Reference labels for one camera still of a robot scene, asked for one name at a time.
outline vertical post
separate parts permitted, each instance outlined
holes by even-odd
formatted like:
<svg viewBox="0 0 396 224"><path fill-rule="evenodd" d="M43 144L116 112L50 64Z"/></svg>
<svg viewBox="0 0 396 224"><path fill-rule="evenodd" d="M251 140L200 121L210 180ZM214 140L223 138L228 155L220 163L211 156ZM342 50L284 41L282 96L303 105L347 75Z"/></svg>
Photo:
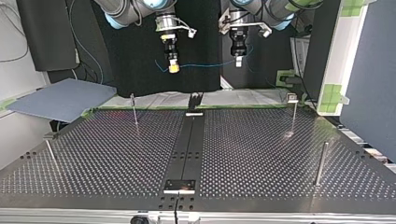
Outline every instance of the vertical post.
<svg viewBox="0 0 396 224"><path fill-rule="evenodd" d="M53 160L55 160L55 154L53 154L52 146L50 145L50 140L46 139L46 144L49 149L50 156L52 157Z"/></svg>
<svg viewBox="0 0 396 224"><path fill-rule="evenodd" d="M325 142L323 144L323 148L322 148L322 153L321 153L321 157L320 157L320 163L319 163L317 178L315 179L315 186L316 187L320 186L320 179L321 179L321 176L322 176L323 166L324 166L324 162L326 160L326 153L327 153L328 147L329 147L329 143Z"/></svg>
<svg viewBox="0 0 396 224"><path fill-rule="evenodd" d="M53 153L52 146L50 145L50 141L57 139L59 136L58 133L47 133L44 135L44 141L47 144L47 148L49 149L50 156L53 160L56 160L55 154Z"/></svg>
<svg viewBox="0 0 396 224"><path fill-rule="evenodd" d="M297 113L297 104L298 104L298 102L297 102L297 103L294 103L293 121L295 121L295 119L296 119L296 113Z"/></svg>
<svg viewBox="0 0 396 224"><path fill-rule="evenodd" d="M136 103L134 102L134 94L133 93L131 94L131 106L134 109L134 124L137 125L138 123L137 123L137 115L136 115L136 108L135 108Z"/></svg>

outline blue cable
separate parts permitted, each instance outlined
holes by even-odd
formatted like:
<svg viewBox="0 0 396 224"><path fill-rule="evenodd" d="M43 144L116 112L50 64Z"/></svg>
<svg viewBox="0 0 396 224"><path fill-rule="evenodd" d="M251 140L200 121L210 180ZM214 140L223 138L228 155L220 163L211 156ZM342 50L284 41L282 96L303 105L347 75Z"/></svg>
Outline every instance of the blue cable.
<svg viewBox="0 0 396 224"><path fill-rule="evenodd" d="M253 45L252 45L252 46L251 46L251 50L247 53L247 56L249 56L249 55L253 52L253 50L254 50L254 48L253 48ZM165 68L165 69L162 68L162 67L158 64L157 60L155 60L154 62L155 62L155 64L157 65L157 67L158 67L163 73L169 71L169 68ZM203 68L222 67L222 66L224 66L224 65L227 65L227 64L230 64L230 63L234 63L234 62L235 62L235 60L228 61L228 62L226 62L226 63L215 63L215 64L187 63L187 64L182 64L182 65L180 66L180 68L184 68L184 67L203 67Z"/></svg>

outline white wall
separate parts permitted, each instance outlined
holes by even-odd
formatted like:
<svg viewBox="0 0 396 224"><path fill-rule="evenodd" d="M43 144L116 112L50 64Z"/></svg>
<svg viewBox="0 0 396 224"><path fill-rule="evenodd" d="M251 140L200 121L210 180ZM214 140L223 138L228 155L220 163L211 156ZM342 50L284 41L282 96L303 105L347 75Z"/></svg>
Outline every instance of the white wall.
<svg viewBox="0 0 396 224"><path fill-rule="evenodd" d="M337 20L332 48L329 54L326 71L324 74L318 105L321 104L323 90L326 84L342 85L341 95L347 93L347 86L352 73L353 63L358 51L361 31L366 19L368 6L361 9L357 17L340 17ZM343 105L339 104L335 113L318 112L321 116L340 116Z"/></svg>
<svg viewBox="0 0 396 224"><path fill-rule="evenodd" d="M17 8L16 0L0 0ZM22 30L19 19L1 7ZM25 52L26 39L0 10L0 61L16 58ZM22 59L0 63L0 104L7 99L21 97L50 84L47 73L35 70L30 52ZM0 111L0 169L21 154L36 147L50 131L47 119Z"/></svg>

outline wire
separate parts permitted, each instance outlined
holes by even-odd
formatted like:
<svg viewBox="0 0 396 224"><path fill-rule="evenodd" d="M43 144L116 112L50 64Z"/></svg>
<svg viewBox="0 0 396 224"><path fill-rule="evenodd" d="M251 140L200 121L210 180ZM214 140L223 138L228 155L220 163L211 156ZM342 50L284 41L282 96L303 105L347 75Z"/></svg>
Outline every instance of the wire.
<svg viewBox="0 0 396 224"><path fill-rule="evenodd" d="M186 22L184 22L183 20L181 20L181 19L179 19L179 18L176 18L176 17L169 17L168 19L171 19L171 20L174 20L174 21L178 21L178 22L180 22L181 24L183 24L184 26L186 26L187 28L189 28L189 30L192 30L192 29L190 28L190 26L189 26Z"/></svg>
<svg viewBox="0 0 396 224"><path fill-rule="evenodd" d="M294 7L297 7L297 8L302 9L302 10L315 10L315 9L320 8L320 7L323 5L323 1L320 1L320 2L318 2L318 3L316 3L316 4L314 4L314 5L311 6L311 7L304 7L304 6L301 6L301 5L297 4L296 2L294 2L294 0L289 0L289 2L290 2Z"/></svg>
<svg viewBox="0 0 396 224"><path fill-rule="evenodd" d="M90 55L90 57L91 57L91 58L96 62L96 64L98 65L99 70L100 70L100 74L101 74L101 81L100 81L100 84L103 84L103 81L104 81L104 74L103 74L102 66L99 64L99 62L96 60L96 58L93 57L93 55L91 55L90 52L81 44L81 42L79 41L79 39L78 39L78 37L77 37L77 35L76 35L75 29L74 29L74 27L73 27L72 16L73 16L73 6L74 6L75 2L76 2L76 0L73 0L72 4L70 5L70 10L69 10L69 23L70 23L70 28L71 28L71 30L72 30L72 33L73 33L74 38L76 39L76 41L78 42L78 44L81 46L81 48L84 49L84 51L85 51L88 55Z"/></svg>
<svg viewBox="0 0 396 224"><path fill-rule="evenodd" d="M87 67L91 70L91 72L95 75L95 77L91 76L90 73L88 73L88 76L90 76L90 78L92 78L92 80L97 83L98 82L98 74L86 63L84 63L83 61L81 61L82 66L85 69L85 72L87 72Z"/></svg>
<svg viewBox="0 0 396 224"><path fill-rule="evenodd" d="M245 64L247 65L247 69L248 69L249 72L251 72L251 73L260 73L260 72L253 71L253 69L251 69L250 65L248 64L248 60L245 60ZM267 76L264 76L264 78L265 78L265 82L268 85L270 85L271 87L275 88L276 90L279 90L280 103L283 103L285 101L286 97L282 97L282 90L280 88L278 88L277 86L273 85L271 82L269 82Z"/></svg>
<svg viewBox="0 0 396 224"><path fill-rule="evenodd" d="M6 3L1 3L1 2L0 2L0 9L1 9L1 11L6 15L7 19L8 19L9 22L12 24L12 26L13 26L23 37L25 37L25 34L23 33L23 31L21 31L21 30L18 28L18 26L14 23L14 21L12 21L12 19L8 16L8 14L7 14L1 7L6 7L6 8L8 8L8 9L10 9L10 10L21 20L21 17L20 17L20 15L18 14L17 10L15 10L13 7L7 5ZM15 61L17 61L17 60L19 60L19 59L24 58L28 53L29 53L29 45L28 45L27 40L26 40L26 50L25 50L25 52L24 52L21 56L18 56L18 57L13 58L13 59L0 60L0 63L11 63L11 62L15 62Z"/></svg>
<svg viewBox="0 0 396 224"><path fill-rule="evenodd" d="M75 79L76 79L76 80L78 80L78 77L77 77L76 71L75 71L74 69L72 69L72 72L73 72L73 75L75 76Z"/></svg>
<svg viewBox="0 0 396 224"><path fill-rule="evenodd" d="M140 10L140 7L137 5L136 0L131 0L132 6L134 7L134 13L139 16L139 22L135 22L134 24L136 26L141 26L143 23L143 16L142 16L142 11Z"/></svg>
<svg viewBox="0 0 396 224"><path fill-rule="evenodd" d="M247 53L247 55L246 55L245 57L249 56L249 55L251 54L251 52L253 52L253 50L254 50L254 48L253 48L253 46L251 46L251 50ZM157 65L157 67L158 67L163 73L169 71L169 68L162 68L162 67L158 64L157 60L155 60L154 62L155 62L155 64ZM224 65L227 65L227 64L230 64L230 63L234 63L234 62L235 62L235 60L231 60L231 61L228 61L228 62L226 62L226 63L215 63L215 64L187 63L187 64L182 64L182 65L180 66L180 68L184 68L184 67L203 67L203 68L222 67L222 66L224 66Z"/></svg>
<svg viewBox="0 0 396 224"><path fill-rule="evenodd" d="M299 20L299 19L300 19L300 17L297 16L297 18L296 18L296 27L297 27L297 25L298 25L298 20ZM301 71L300 71L300 64L299 64L299 62L298 62L298 56L297 56L297 34L298 34L298 31L297 31L297 28L296 28L296 35L294 36L293 39L294 39L294 52L295 52L295 60L296 60L296 64L297 64L298 77L300 78L300 80L301 80L302 83L303 83L303 87L304 87L304 90L305 90L306 94L308 95L309 99L311 99L311 101L312 101L313 98L311 97L311 95L309 94L308 89L307 89L306 86L305 86L305 82L304 82L304 79L303 79L303 77L302 77L302 75L301 75ZM317 108L317 106L315 105L314 102L312 102L312 105L313 105L314 108L318 111L318 108Z"/></svg>
<svg viewBox="0 0 396 224"><path fill-rule="evenodd" d="M15 15L16 17L18 17L19 20L21 20L21 17L20 17L20 15L18 14L17 10L15 10L15 8L13 8L12 6L9 6L9 5L7 5L6 3L1 3L1 2L0 2L0 7L6 7L6 8L8 8L8 9L10 9L10 10L14 13L14 15ZM7 17L7 19L9 20L9 22L11 22L12 26L13 26L21 35L25 36L25 34L23 33L23 31L20 30L20 28L14 23L14 21L12 21L12 19L8 16L8 14L7 14L2 8L0 8L0 9L3 11L4 15Z"/></svg>
<svg viewBox="0 0 396 224"><path fill-rule="evenodd" d="M244 19L246 16L248 16L250 14L250 12L245 13L244 15L240 16L239 18L232 20L232 21L224 21L223 24L228 24L228 23L233 23L239 20Z"/></svg>

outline white cable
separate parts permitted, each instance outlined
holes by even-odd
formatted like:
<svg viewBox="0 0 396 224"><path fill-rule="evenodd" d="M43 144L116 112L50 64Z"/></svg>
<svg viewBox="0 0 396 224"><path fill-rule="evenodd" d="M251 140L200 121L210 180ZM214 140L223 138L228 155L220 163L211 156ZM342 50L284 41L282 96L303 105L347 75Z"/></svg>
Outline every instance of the white cable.
<svg viewBox="0 0 396 224"><path fill-rule="evenodd" d="M176 18L176 17L169 17L169 18L172 19L172 20L174 20L174 21L180 22L181 24L183 24L184 26L186 26L187 28L189 28L189 30L191 30L190 26L189 26L186 22L184 22L183 20L181 20L181 19L179 19L179 18Z"/></svg>
<svg viewBox="0 0 396 224"><path fill-rule="evenodd" d="M73 0L72 4L70 5L70 10L69 10L69 23L70 23L70 28L71 28L71 30L72 30L73 36L75 37L76 41L77 41L78 44L81 46L81 48L84 49L84 51L87 52L87 54L90 55L90 57L91 57L91 58L96 62L96 64L98 65L99 70L100 70L100 74L101 74L101 81L100 81L100 84L103 84L104 75L103 75L102 66L99 64L99 62L96 60L96 58L93 57L93 56L90 54L90 52L89 52L87 49L85 49L85 47L81 44L81 42L79 41L79 39L78 39L78 37L77 37L77 35L76 35L76 32L75 32L75 30L74 30L73 22L72 22L72 11L73 11L73 6L74 6L75 2L76 2L76 0Z"/></svg>
<svg viewBox="0 0 396 224"><path fill-rule="evenodd" d="M78 80L77 74L74 69L72 69L73 75L75 76L76 80Z"/></svg>
<svg viewBox="0 0 396 224"><path fill-rule="evenodd" d="M135 22L134 24L135 24L136 26L141 26L142 23L143 23L142 11L140 11L140 7L139 7L139 5L137 4L136 0L132 0L131 2L132 2L132 7L136 8L137 15L139 16L139 22Z"/></svg>

